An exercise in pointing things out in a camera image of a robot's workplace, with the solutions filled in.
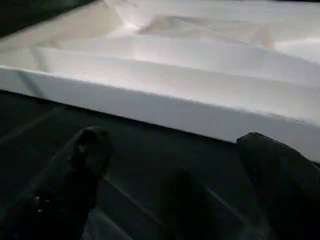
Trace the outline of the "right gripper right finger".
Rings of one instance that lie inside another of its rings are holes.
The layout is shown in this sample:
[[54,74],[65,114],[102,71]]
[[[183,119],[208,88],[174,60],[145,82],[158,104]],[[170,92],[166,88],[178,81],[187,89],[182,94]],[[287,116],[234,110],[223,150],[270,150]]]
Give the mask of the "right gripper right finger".
[[320,169],[290,146],[257,132],[236,141],[242,165],[279,240],[320,238]]

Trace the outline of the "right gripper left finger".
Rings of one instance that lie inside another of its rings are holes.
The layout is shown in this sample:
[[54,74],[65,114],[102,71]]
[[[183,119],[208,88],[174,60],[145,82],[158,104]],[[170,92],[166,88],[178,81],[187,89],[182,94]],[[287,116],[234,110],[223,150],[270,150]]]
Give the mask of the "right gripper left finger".
[[17,195],[2,240],[80,240],[114,147],[99,126],[80,130]]

